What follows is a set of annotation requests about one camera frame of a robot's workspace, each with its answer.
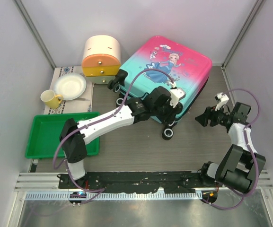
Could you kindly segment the pink and teal children's suitcase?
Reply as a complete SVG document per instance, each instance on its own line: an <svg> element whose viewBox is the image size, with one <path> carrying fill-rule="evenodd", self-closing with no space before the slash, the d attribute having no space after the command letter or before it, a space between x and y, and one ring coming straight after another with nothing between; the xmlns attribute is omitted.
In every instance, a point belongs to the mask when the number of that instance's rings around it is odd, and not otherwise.
<svg viewBox="0 0 273 227"><path fill-rule="evenodd" d="M176 125L188 112L206 85L212 68L209 57L163 36L151 37L119 68L107 87L119 93L116 105L124 98L144 99L153 89L181 88L186 95L180 100L183 110ZM173 137L173 127L164 127L162 138Z"/></svg>

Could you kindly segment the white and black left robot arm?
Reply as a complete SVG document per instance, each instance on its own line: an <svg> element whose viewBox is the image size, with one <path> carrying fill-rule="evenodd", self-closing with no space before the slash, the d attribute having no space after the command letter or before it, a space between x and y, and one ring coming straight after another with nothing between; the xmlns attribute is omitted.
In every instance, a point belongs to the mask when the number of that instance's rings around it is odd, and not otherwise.
<svg viewBox="0 0 273 227"><path fill-rule="evenodd" d="M66 157L69 183L76 189L85 185L84 159L88 155L87 144L108 132L151 117L158 118L162 123L172 124L176 115L182 111L180 100L184 97L185 92L180 88L167 90L158 87L144 99L125 98L119 107L98 117L79 122L68 119L60 133L58 149L62 149Z"/></svg>

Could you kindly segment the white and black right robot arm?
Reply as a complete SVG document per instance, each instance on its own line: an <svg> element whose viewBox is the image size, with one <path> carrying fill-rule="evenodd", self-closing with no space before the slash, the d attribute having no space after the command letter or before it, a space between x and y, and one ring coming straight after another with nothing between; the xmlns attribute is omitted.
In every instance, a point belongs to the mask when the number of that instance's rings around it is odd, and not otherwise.
<svg viewBox="0 0 273 227"><path fill-rule="evenodd" d="M211 161L203 164L198 175L202 186L211 186L215 181L242 194L249 193L257 184L266 159L257 154L250 139L251 129L246 128L251 106L237 102L231 113L215 106L207 107L195 120L203 127L224 126L232 145L220 164Z"/></svg>

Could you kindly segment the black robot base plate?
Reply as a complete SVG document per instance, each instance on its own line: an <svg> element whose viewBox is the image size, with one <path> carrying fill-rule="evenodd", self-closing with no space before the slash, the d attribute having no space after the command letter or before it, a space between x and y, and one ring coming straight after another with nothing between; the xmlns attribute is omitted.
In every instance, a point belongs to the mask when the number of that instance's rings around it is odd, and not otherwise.
<svg viewBox="0 0 273 227"><path fill-rule="evenodd" d="M156 193L159 188L166 194L194 192L196 188L222 188L203 174L191 171L168 172L87 172L73 183L67 173L57 174L59 189L78 189L103 191L104 193Z"/></svg>

